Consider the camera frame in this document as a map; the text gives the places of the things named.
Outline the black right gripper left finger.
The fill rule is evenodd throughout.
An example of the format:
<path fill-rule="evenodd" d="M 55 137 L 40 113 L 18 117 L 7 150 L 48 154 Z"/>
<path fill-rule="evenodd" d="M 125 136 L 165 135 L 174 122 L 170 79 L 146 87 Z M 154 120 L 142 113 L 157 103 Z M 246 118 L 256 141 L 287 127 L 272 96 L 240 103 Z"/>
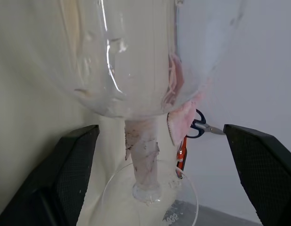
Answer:
<path fill-rule="evenodd" d="M 76 226 L 99 134 L 90 125 L 64 135 L 0 214 L 0 226 Z"/>

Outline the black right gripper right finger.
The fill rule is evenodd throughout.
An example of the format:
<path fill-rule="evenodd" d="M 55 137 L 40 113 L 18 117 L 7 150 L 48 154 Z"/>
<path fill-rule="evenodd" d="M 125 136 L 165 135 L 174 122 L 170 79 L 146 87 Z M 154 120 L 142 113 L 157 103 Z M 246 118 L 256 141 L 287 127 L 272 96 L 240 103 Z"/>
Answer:
<path fill-rule="evenodd" d="M 274 136 L 224 126 L 241 185 L 263 226 L 291 226 L 291 152 Z"/>

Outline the clear plastic wine glass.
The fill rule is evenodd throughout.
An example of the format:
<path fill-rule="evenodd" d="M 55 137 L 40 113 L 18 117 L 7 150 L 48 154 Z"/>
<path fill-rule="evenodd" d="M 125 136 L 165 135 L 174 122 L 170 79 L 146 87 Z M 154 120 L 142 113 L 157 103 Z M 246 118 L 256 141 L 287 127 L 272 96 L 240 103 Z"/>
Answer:
<path fill-rule="evenodd" d="M 158 117 L 202 94 L 247 0 L 46 0 L 54 4 L 53 80 L 94 112 L 122 119 L 132 163 L 107 183 L 90 226 L 168 226 L 182 195 L 194 226 L 193 184 L 159 160 Z"/>

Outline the orange black hand tool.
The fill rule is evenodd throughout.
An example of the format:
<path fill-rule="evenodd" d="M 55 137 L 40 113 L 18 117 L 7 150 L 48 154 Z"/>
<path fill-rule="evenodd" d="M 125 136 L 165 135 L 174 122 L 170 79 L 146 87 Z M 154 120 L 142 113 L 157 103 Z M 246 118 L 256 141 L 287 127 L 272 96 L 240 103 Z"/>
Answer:
<path fill-rule="evenodd" d="M 183 139 L 183 141 L 181 142 L 181 145 L 178 149 L 177 152 L 177 164 L 176 167 L 179 168 L 180 170 L 176 170 L 177 176 L 179 179 L 183 178 L 183 170 L 185 167 L 185 162 L 186 162 L 186 158 L 187 158 L 187 137 L 185 137 Z"/>

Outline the pink fluffy towel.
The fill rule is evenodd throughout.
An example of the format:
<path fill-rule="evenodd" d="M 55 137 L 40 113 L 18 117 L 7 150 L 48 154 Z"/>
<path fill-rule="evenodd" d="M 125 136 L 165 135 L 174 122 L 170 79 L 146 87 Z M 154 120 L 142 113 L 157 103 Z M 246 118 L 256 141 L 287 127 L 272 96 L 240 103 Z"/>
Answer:
<path fill-rule="evenodd" d="M 202 98 L 203 95 L 198 94 L 178 109 L 168 113 L 167 126 L 174 146 L 180 145 L 187 135 L 196 113 L 196 107 Z"/>

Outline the blue handled scissors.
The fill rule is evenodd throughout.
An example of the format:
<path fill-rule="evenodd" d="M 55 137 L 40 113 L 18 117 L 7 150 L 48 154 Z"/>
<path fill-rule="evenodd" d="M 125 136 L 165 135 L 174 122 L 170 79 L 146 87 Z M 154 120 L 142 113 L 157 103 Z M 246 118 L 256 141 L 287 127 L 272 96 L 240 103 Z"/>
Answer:
<path fill-rule="evenodd" d="M 200 110 L 196 109 L 196 113 L 200 116 L 200 120 L 194 119 L 192 121 L 190 128 L 193 130 L 196 130 L 198 133 L 197 133 L 197 135 L 188 135 L 187 134 L 186 135 L 187 138 L 196 139 L 196 138 L 201 137 L 204 133 L 224 135 L 224 132 L 221 129 L 210 126 L 207 124 L 206 118 Z"/>

